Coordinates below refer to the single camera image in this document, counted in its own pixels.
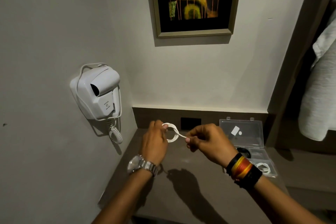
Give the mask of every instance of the wall-mounted hair dryer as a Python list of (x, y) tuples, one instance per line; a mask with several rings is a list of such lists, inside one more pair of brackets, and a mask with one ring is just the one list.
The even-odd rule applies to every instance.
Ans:
[(120, 144), (122, 136), (116, 128), (121, 116), (120, 76), (104, 63), (82, 66), (79, 76), (72, 79), (70, 88), (79, 108), (88, 120), (107, 120), (111, 140)]

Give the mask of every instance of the plastic box lid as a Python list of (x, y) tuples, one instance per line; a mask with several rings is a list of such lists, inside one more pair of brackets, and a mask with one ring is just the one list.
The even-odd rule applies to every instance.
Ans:
[(234, 146), (264, 148), (261, 120), (219, 120), (219, 126)]

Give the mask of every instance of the clear plastic box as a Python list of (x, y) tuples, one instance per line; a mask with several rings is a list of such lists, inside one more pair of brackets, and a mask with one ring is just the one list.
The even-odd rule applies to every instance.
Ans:
[(264, 149), (263, 123), (260, 120), (219, 120), (219, 126), (225, 135), (232, 141), (233, 145), (247, 149), (251, 158), (249, 160), (255, 165), (259, 164), (259, 169), (264, 170), (263, 174), (269, 177), (276, 177), (278, 174), (275, 170), (272, 160), (269, 158)]

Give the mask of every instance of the white wall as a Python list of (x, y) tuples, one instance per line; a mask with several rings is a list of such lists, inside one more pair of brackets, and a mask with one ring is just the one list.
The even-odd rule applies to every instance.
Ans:
[(241, 112), (267, 111), (303, 2), (239, 0), (234, 34), (219, 44), (228, 38), (155, 39), (151, 0), (107, 1), (133, 106)]
[(136, 129), (106, 1), (0, 0), (0, 14), (0, 223), (90, 223), (121, 156), (71, 95), (81, 65), (120, 73), (122, 152)]

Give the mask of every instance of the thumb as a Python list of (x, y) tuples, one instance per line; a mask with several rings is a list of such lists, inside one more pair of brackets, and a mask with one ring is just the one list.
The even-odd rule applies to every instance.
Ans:
[(197, 136), (187, 137), (185, 141), (190, 145), (190, 147), (197, 148), (201, 151), (204, 148), (205, 142), (199, 139)]

